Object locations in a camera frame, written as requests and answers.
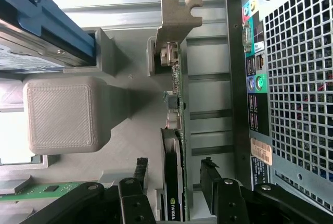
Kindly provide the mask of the green RAM stick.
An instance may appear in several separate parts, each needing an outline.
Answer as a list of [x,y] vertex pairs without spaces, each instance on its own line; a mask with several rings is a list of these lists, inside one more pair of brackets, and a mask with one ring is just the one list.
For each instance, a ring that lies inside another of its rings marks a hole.
[[81,183],[67,182],[60,184],[32,184],[15,194],[0,195],[0,202],[18,202],[39,200],[44,198],[59,198],[67,194]]

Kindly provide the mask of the grey metal PC case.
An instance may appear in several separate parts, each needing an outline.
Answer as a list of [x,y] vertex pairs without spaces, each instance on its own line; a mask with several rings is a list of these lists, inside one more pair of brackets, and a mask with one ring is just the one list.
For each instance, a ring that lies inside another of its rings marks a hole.
[[333,0],[226,0],[236,176],[333,215]]

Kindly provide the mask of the hard disk with blue carrier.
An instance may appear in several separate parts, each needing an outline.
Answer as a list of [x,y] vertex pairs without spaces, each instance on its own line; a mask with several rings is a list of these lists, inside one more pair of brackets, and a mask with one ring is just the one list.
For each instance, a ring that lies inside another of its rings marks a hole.
[[96,65],[95,38],[53,0],[0,0],[0,72]]

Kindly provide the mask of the grey printed parts rack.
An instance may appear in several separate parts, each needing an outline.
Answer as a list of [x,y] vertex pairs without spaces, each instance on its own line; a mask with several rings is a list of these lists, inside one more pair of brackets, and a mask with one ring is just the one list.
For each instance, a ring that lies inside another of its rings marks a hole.
[[[154,55],[157,29],[83,30],[95,38],[96,65],[0,72],[0,195],[67,182],[107,189],[147,158],[144,192],[157,222],[165,213],[163,95],[172,87]],[[0,202],[0,224],[25,224],[57,199]]]

